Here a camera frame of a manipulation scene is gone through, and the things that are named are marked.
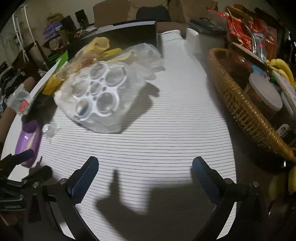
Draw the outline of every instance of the metal bolt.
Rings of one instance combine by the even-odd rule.
[[[227,184],[232,184],[233,183],[233,181],[230,178],[225,178],[224,182],[227,183]]]
[[[62,178],[61,180],[59,180],[60,184],[65,184],[68,181],[68,179],[66,178]]]
[[[256,182],[256,181],[253,182],[253,185],[254,185],[255,187],[259,187],[259,183]]]
[[[35,183],[33,183],[33,187],[34,188],[36,188],[36,187],[38,187],[39,186],[39,182],[35,182]]]

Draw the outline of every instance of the white striped surface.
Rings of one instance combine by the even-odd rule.
[[[99,172],[77,209],[101,241],[192,240],[215,208],[199,183],[192,184],[196,156],[236,182],[229,132],[206,73],[178,31],[162,39],[166,71],[148,81],[122,133],[88,131],[57,109],[59,131],[40,145],[38,159],[57,180],[89,156],[99,159]],[[118,185],[111,184],[115,170]],[[234,217],[235,207],[221,235]]]

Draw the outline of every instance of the blue gripper pad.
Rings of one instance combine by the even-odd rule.
[[[70,176],[67,191],[74,204],[81,203],[99,170],[99,161],[90,156],[85,164]]]
[[[223,185],[223,178],[216,170],[211,169],[200,156],[194,158],[192,162],[192,170],[211,203],[219,205],[221,201],[221,190],[219,190],[217,184]]]

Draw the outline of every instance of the woven basket side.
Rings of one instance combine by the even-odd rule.
[[[234,119],[259,146],[296,162],[293,150],[282,140],[268,120],[221,65],[217,56],[225,52],[226,49],[211,49],[207,60],[210,79]]]

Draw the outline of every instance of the purple container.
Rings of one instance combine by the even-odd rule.
[[[28,123],[23,123],[22,131],[20,133],[20,137],[15,148],[15,154],[19,154],[28,149],[32,149],[34,151],[34,156],[29,160],[23,162],[23,166],[31,167],[33,165],[38,154],[41,138],[42,131],[36,120],[30,121]]]

